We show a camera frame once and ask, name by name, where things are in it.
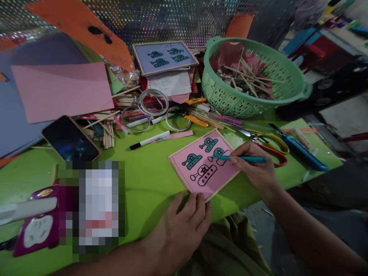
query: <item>green table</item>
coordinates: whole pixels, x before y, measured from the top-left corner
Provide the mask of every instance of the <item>green table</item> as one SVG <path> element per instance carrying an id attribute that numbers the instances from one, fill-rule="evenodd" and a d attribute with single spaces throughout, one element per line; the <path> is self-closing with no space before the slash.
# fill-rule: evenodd
<path id="1" fill-rule="evenodd" d="M 277 121 L 272 111 L 251 119 L 250 122 L 264 126 L 273 122 L 280 128 L 308 128 L 302 119 L 291 123 Z M 155 227 L 174 195 L 184 190 L 167 156 L 213 128 L 192 125 L 191 130 L 195 133 L 193 136 L 145 145 L 134 151 L 129 150 L 130 145 L 168 129 L 166 122 L 161 122 L 151 126 L 144 133 L 131 135 L 119 133 L 120 138 L 116 138 L 115 148 L 102 153 L 100 160 L 125 161 L 127 235 L 120 239 L 122 244 L 147 235 Z M 248 140 L 241 134 L 239 137 L 234 136 L 226 129 L 221 132 L 223 134 L 226 132 L 226 138 L 233 144 L 234 141 L 237 141 L 236 144 L 239 140 Z M 314 148 L 319 149 L 317 157 L 328 164 L 330 169 L 342 165 L 318 135 L 306 134 L 306 137 Z M 293 154 L 288 154 L 287 158 L 288 164 L 276 169 L 277 177 L 285 189 L 301 184 L 307 171 L 307 167 L 295 159 Z M 52 150 L 32 149 L 0 169 L 0 205 L 27 200 L 34 191 L 51 185 L 53 165 L 61 162 L 62 160 Z M 309 179 L 321 174 L 322 172 L 313 171 Z M 219 220 L 259 200 L 260 196 L 249 183 L 247 176 L 240 173 L 211 200 L 212 220 Z M 0 241 L 17 235 L 22 224 L 23 221 L 18 221 L 1 226 Z M 0 251 L 1 275 L 47 275 L 72 263 L 71 250 L 66 246 L 58 246 L 51 250 L 45 248 L 18 258 L 13 258 L 12 253 Z"/>

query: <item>smartphone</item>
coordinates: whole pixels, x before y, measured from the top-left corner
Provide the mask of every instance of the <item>smartphone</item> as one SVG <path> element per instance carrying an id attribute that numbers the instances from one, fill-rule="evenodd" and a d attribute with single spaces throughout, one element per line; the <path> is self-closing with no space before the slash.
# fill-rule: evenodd
<path id="1" fill-rule="evenodd" d="M 44 128 L 42 136 L 65 161 L 93 161 L 101 155 L 101 150 L 67 115 Z"/>

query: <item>green plastic basket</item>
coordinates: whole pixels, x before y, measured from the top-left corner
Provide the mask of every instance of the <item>green plastic basket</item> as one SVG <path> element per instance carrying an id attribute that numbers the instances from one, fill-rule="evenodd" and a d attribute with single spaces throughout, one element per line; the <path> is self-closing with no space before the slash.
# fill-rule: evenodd
<path id="1" fill-rule="evenodd" d="M 258 99 L 239 92 L 216 75 L 209 60 L 218 57 L 221 46 L 225 42 L 240 42 L 244 50 L 271 64 L 270 71 L 265 75 L 272 74 L 272 79 L 284 82 L 273 83 L 273 95 L 276 100 Z M 305 100 L 312 93 L 313 86 L 305 81 L 300 69 L 286 56 L 266 45 L 249 39 L 216 36 L 207 41 L 206 47 L 202 90 L 209 104 L 223 116 L 248 118 L 273 107 Z"/>

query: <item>pliers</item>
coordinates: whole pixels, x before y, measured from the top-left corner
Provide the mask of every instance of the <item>pliers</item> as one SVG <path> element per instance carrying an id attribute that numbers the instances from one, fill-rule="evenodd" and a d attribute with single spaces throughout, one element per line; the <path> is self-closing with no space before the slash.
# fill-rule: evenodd
<path id="1" fill-rule="evenodd" d="M 269 153 L 273 154 L 275 157 L 278 158 L 280 163 L 274 163 L 275 168 L 279 168 L 279 167 L 283 167 L 287 164 L 288 159 L 286 158 L 285 154 L 289 153 L 289 147 L 287 146 L 287 144 L 281 140 L 279 137 L 273 135 L 273 134 L 268 134 L 268 133 L 251 133 L 248 130 L 234 124 L 231 123 L 235 128 L 237 128 L 241 133 L 243 133 L 245 136 L 250 137 L 254 143 L 256 143 L 261 149 L 268 151 Z M 262 136 L 266 136 L 269 138 L 272 138 L 276 141 L 278 141 L 283 150 L 276 148 L 273 144 L 270 144 L 266 139 L 264 139 Z M 267 146 L 264 146 L 262 144 L 259 144 L 257 142 L 257 139 L 260 138 L 262 141 L 267 143 Z"/>
<path id="2" fill-rule="evenodd" d="M 200 103 L 204 103 L 205 101 L 207 101 L 206 98 L 186 100 L 184 101 L 184 103 L 177 103 L 177 102 L 169 101 L 169 108 L 170 108 L 169 112 L 175 113 L 175 114 L 184 114 L 185 119 L 188 119 L 189 121 L 197 125 L 200 125 L 202 127 L 208 127 L 207 123 L 202 122 L 201 120 L 189 114 L 189 107 L 192 104 L 197 104 L 197 103 L 200 104 Z"/>

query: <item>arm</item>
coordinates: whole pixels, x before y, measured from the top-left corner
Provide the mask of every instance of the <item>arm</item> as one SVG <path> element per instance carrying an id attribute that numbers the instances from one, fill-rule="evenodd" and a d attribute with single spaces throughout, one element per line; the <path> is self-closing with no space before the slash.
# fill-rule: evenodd
<path id="1" fill-rule="evenodd" d="M 142 240 L 120 246 L 95 263 L 74 263 L 59 275 L 169 276 L 184 266 L 198 248 L 211 224 L 211 204 L 203 194 L 191 194 L 178 212 L 184 192 L 179 193 L 152 233 Z"/>
<path id="2" fill-rule="evenodd" d="M 267 163 L 251 165 L 237 156 L 264 156 Z M 246 142 L 231 154 L 231 162 L 244 171 L 274 213 L 291 247 L 316 272 L 362 273 L 368 264 L 305 211 L 278 184 L 271 156 L 255 143 Z"/>

